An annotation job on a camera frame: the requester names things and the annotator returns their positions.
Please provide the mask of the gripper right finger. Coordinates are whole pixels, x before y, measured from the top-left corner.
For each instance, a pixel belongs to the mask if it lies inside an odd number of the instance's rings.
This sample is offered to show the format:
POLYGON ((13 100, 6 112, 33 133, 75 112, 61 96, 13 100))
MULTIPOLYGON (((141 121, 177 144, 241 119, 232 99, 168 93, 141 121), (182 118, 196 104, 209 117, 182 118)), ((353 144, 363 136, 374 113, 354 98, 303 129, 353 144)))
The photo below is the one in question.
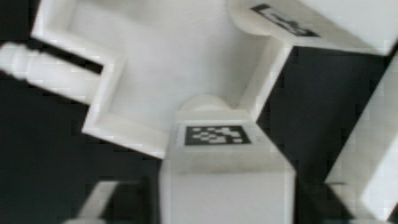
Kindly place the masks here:
POLYGON ((297 183, 294 224, 351 224, 354 215, 326 184, 297 183))

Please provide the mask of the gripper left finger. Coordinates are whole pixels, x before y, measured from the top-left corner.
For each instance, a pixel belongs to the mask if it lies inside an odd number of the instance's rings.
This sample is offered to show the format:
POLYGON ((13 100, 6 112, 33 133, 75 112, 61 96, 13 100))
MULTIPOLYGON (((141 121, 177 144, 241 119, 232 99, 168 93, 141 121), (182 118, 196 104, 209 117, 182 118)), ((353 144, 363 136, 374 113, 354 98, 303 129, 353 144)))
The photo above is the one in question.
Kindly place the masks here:
POLYGON ((102 181, 77 216, 63 224, 159 224, 152 180, 102 181))

